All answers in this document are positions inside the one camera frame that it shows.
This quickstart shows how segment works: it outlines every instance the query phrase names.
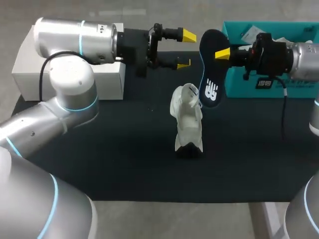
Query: white box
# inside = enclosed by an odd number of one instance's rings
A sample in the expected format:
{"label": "white box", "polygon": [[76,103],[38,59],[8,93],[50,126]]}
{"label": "white box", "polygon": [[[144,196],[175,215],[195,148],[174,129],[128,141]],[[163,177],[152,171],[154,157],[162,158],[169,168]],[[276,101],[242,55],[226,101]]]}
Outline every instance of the white box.
{"label": "white box", "polygon": [[[123,31],[123,23],[115,23],[117,31]],[[45,58],[40,57],[34,48],[33,27],[24,39],[16,57],[12,76],[26,101],[39,100],[39,75]],[[49,64],[43,74],[43,100],[55,96],[48,75]],[[100,100],[122,100],[124,93],[125,64],[92,65]]]}

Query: black cable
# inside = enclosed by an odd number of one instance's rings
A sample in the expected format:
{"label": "black cable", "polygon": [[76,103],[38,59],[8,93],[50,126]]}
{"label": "black cable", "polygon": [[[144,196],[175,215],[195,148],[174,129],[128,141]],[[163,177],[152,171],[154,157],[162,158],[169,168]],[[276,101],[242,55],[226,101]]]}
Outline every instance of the black cable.
{"label": "black cable", "polygon": [[284,88],[284,103],[283,103],[283,109],[282,109],[282,115],[281,115],[281,137],[284,140],[285,139],[285,114],[286,114],[286,104],[287,104],[287,87],[285,82],[279,77],[274,76],[273,78],[279,81]]}
{"label": "black cable", "polygon": [[42,85],[43,85],[43,73],[44,73],[44,68],[46,66],[46,64],[52,60],[54,57],[59,56],[59,55],[75,55],[78,56],[80,58],[82,58],[83,60],[87,61],[89,64],[91,65],[100,65],[100,63],[97,62],[93,62],[91,61],[89,58],[87,58],[86,56],[82,56],[81,54],[75,52],[75,51],[60,51],[57,53],[54,53],[52,55],[50,55],[43,63],[42,67],[41,67],[41,71],[40,71],[40,78],[39,78],[39,99],[40,101],[43,101],[43,97],[42,97]]}

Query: new balance logo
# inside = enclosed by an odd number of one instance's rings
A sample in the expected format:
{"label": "new balance logo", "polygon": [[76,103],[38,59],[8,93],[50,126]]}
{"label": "new balance logo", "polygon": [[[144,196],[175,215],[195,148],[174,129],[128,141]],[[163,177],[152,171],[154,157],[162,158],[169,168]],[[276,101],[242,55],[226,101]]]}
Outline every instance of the new balance logo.
{"label": "new balance logo", "polygon": [[215,101],[217,97],[216,91],[218,89],[218,86],[211,82],[209,79],[207,79],[207,84],[208,85],[206,85],[205,95],[207,98],[210,98],[212,101]]}

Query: label on box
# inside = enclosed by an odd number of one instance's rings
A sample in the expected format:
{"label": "label on box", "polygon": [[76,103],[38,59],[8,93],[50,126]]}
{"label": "label on box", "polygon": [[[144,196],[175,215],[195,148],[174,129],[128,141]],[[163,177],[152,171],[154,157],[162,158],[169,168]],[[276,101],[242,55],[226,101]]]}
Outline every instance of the label on box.
{"label": "label on box", "polygon": [[253,44],[256,41],[256,36],[259,33],[265,33],[263,30],[252,26],[241,38],[244,42],[247,42],[248,44]]}
{"label": "label on box", "polygon": [[256,89],[270,89],[273,86],[274,80],[260,78],[257,81]]}

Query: table surface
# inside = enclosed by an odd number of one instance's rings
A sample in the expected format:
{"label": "table surface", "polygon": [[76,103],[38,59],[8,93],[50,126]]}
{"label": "table surface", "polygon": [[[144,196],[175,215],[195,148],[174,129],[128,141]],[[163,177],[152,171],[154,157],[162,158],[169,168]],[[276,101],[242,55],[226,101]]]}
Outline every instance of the table surface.
{"label": "table surface", "polygon": [[[134,76],[127,66],[124,100],[100,101],[90,124],[54,139],[29,161],[70,183],[93,200],[233,203],[290,201],[319,169],[319,138],[309,130],[312,99],[288,99],[286,141],[281,140],[282,99],[229,99],[203,109],[204,153],[176,153],[173,91],[199,86],[198,52],[178,71]],[[14,114],[37,102],[20,98]]]}

